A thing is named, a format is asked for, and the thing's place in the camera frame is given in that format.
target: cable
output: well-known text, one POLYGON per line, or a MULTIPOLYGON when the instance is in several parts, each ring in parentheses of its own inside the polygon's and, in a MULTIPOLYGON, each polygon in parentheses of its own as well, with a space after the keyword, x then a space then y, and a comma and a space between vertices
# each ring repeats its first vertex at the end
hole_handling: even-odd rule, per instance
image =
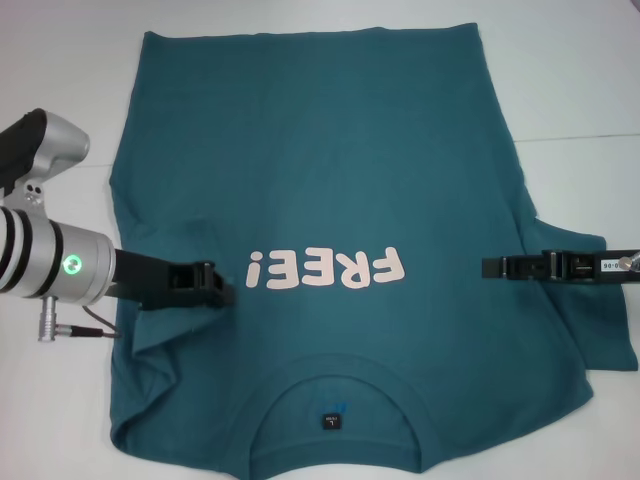
POLYGON ((89 316, 91 316, 94 320, 97 320, 98 322, 100 322, 101 324, 109 327, 111 330, 113 330, 113 333, 108 333, 108 332, 103 332, 103 337, 107 337, 107 338, 120 338, 122 337, 122 334, 120 333, 120 330, 118 330, 118 327, 116 327, 113 323, 111 322, 107 322, 104 318, 102 318, 100 315, 92 312, 89 307, 86 306, 82 306, 82 309, 87 312, 87 314, 89 316))

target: t-shirt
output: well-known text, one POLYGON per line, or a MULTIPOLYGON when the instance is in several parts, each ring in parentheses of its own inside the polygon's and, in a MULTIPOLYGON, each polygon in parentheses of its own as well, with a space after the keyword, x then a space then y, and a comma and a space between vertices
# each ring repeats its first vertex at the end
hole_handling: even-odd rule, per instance
POLYGON ((232 307, 120 301, 112 440, 264 479, 422 472, 635 370, 620 286, 481 278, 603 250, 525 188, 475 24, 144 38, 111 177, 123 248, 210 260, 232 307))

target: white surface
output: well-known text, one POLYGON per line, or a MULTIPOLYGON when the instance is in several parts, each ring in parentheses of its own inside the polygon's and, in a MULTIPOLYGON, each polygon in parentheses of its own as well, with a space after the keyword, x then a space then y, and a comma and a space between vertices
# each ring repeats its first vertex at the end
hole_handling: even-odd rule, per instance
MULTIPOLYGON (((47 186, 61 222, 117 238, 107 179, 146 30, 167 36, 434 28, 478 22, 496 90, 540 217, 640 247, 640 13, 628 0, 2 0, 0 129, 43 107, 87 131, 92 150, 47 186)), ((640 349, 640 287, 625 287, 640 349)), ((97 311, 113 318, 115 302, 97 311)), ((108 341, 40 345, 38 302, 0 297, 0 478, 223 478, 146 462, 108 439, 108 341)), ((60 306, 66 323, 91 324, 60 306)), ((595 398, 565 419, 425 480, 640 478, 640 375, 592 372, 595 398)), ((415 478, 323 466, 282 479, 415 478)))

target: shirt sleeve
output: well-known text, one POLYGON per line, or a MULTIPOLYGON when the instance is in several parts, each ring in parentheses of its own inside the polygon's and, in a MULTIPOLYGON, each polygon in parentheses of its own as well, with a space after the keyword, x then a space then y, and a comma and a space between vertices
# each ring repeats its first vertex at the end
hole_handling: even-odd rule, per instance
MULTIPOLYGON (((606 250, 602 237, 570 232, 538 219, 522 232, 527 254, 542 250, 606 250)), ((638 370, 620 285, 544 283, 544 289, 591 370, 638 370)))

